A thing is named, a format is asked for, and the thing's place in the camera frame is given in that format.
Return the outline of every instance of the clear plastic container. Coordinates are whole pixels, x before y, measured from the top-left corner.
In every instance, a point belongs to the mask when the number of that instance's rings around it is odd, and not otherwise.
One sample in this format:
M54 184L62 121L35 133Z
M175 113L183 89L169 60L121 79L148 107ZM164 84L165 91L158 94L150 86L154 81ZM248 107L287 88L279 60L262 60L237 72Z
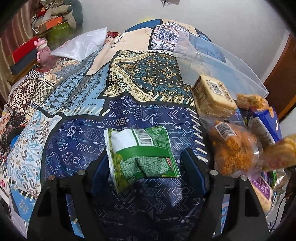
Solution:
M184 84L194 85L199 75L205 74L221 80L233 99L237 93L262 97L269 94L243 60L195 35L179 31L175 56Z

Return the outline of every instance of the barcode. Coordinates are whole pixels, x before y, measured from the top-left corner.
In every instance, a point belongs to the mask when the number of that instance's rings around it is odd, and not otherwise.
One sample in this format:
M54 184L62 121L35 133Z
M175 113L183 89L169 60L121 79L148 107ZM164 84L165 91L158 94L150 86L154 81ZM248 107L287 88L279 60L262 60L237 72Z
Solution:
M214 91L214 93L223 95L223 92L220 90L217 83L214 83L210 80L208 82L210 83L210 86L212 87L212 90Z
M227 140L230 136L236 136L235 132L227 123L219 123L215 125L215 128L224 140Z
M134 132L141 146L153 146L152 138L144 129L134 129Z

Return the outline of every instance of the curtain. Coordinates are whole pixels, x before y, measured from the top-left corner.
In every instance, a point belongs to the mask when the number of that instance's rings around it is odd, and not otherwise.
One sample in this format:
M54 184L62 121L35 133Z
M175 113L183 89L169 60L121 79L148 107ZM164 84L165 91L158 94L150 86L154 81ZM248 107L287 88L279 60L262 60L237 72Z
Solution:
M8 94L11 90L7 82L11 71L7 57L12 54L20 45L33 37L31 28L31 17L34 15L34 6L37 0L29 0L17 12L0 38L0 114L7 103Z

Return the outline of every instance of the pink bear figurine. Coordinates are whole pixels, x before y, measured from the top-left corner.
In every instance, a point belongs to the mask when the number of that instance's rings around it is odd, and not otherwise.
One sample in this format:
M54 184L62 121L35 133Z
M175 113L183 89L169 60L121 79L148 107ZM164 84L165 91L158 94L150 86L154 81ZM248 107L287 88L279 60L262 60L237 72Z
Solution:
M37 53L37 62L42 66L46 66L48 60L50 59L50 48L47 46L47 40L42 38L38 39L38 42L34 41L34 45L38 50Z

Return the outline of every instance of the wooden door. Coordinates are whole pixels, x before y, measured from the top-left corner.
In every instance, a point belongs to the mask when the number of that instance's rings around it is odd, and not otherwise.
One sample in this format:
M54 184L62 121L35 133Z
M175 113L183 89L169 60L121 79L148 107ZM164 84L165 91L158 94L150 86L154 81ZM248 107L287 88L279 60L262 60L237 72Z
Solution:
M296 106L296 39L291 34L264 85L269 91L266 99L282 121Z

